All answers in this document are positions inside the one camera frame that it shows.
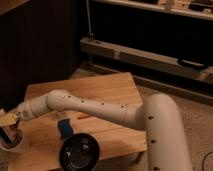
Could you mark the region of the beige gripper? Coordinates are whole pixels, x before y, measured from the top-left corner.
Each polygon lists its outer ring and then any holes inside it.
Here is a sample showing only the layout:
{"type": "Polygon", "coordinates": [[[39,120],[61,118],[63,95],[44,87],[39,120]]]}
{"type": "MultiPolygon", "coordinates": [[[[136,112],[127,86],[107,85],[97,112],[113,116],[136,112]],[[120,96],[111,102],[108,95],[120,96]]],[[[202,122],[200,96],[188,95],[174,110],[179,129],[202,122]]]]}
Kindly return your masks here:
{"type": "Polygon", "coordinates": [[[10,126],[11,134],[13,139],[13,143],[18,142],[18,126],[19,123],[19,116],[14,112],[8,112],[6,113],[4,110],[0,110],[0,137],[4,140],[5,143],[11,143],[10,138],[6,134],[6,132],[3,130],[2,127],[4,126],[10,126]]]}

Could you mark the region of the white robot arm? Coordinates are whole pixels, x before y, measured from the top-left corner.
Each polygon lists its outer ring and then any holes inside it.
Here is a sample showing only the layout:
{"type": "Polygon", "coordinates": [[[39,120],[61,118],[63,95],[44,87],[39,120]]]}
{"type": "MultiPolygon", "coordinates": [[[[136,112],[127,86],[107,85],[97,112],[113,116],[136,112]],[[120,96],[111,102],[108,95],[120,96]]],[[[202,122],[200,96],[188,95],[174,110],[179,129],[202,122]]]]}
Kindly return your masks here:
{"type": "Polygon", "coordinates": [[[149,171],[193,171],[179,108],[166,94],[149,96],[142,105],[132,107],[83,99],[63,89],[23,101],[0,115],[0,126],[29,121],[52,111],[79,111],[126,128],[145,131],[149,171]]]}

